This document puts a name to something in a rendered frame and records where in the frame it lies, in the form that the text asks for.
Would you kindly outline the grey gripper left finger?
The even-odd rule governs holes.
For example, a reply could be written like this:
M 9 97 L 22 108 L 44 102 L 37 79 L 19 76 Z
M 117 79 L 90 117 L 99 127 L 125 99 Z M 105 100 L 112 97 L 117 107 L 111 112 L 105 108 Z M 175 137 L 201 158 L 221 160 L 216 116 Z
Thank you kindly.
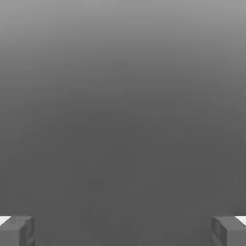
M 35 217 L 0 216 L 0 246 L 36 246 Z

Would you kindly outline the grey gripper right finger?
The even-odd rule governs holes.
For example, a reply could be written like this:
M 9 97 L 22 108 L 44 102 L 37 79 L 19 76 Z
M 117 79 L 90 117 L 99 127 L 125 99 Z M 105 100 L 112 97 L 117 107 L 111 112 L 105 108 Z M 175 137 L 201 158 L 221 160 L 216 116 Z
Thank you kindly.
M 213 216 L 212 246 L 246 246 L 246 216 Z

